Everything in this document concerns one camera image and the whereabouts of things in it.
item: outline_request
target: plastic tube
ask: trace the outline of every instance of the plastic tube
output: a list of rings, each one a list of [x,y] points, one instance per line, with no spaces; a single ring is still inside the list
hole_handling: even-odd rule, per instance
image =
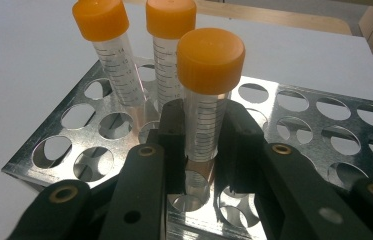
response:
[[[147,29],[153,35],[155,77],[158,83],[158,111],[165,103],[182,98],[177,77],[177,44],[195,29],[196,4],[192,0],[148,0]]]
[[[177,53],[178,76],[185,87],[185,154],[206,162],[217,154],[226,99],[239,83],[245,47],[233,33],[203,28],[185,34]]]
[[[93,43],[120,103],[140,106],[145,94],[127,36],[129,20],[121,0],[79,0],[73,15],[83,37]]]

